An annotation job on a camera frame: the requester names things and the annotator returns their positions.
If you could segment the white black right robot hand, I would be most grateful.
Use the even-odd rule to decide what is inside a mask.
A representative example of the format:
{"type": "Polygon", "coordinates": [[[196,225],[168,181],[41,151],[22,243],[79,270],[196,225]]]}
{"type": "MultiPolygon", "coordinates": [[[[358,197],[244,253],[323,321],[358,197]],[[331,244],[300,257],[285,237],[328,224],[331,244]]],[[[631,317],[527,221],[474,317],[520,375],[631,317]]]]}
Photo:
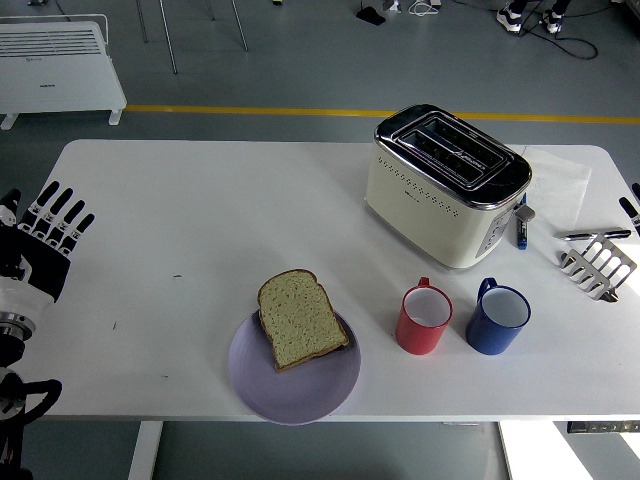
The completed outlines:
{"type": "MultiPolygon", "coordinates": [[[[637,201],[640,201],[640,184],[634,182],[631,186],[631,191],[637,201]]],[[[623,208],[627,216],[631,219],[631,222],[637,232],[640,231],[640,216],[639,211],[634,207],[629,199],[626,197],[620,197],[618,200],[620,206],[623,208]]]]}

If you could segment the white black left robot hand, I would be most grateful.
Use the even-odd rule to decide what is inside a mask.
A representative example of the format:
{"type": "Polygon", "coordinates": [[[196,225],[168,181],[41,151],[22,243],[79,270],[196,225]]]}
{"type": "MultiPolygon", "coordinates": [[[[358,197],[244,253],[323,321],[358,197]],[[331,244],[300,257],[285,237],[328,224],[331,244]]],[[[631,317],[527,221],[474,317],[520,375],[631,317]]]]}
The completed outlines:
{"type": "Polygon", "coordinates": [[[1,313],[34,321],[59,299],[70,255],[95,215],[56,180],[22,214],[20,200],[17,189],[1,199],[1,313]]]}

